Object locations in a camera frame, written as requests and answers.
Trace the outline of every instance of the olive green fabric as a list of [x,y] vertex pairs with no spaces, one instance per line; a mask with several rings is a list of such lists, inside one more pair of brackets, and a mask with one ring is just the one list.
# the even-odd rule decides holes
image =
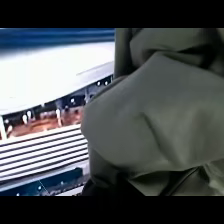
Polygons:
[[210,45],[204,28],[117,29],[117,81],[82,122],[95,184],[115,185],[121,174],[154,196],[171,171],[204,167],[208,180],[196,172],[176,195],[223,194],[224,62],[217,55],[204,70],[204,52],[188,51]]

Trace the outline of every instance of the green jacket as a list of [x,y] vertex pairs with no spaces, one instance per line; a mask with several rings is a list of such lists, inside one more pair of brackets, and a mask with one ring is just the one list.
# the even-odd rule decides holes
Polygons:
[[117,29],[116,79],[82,123],[95,184],[116,185],[121,174],[154,196],[187,170],[169,195],[224,194],[222,54],[200,67],[213,41],[204,28]]

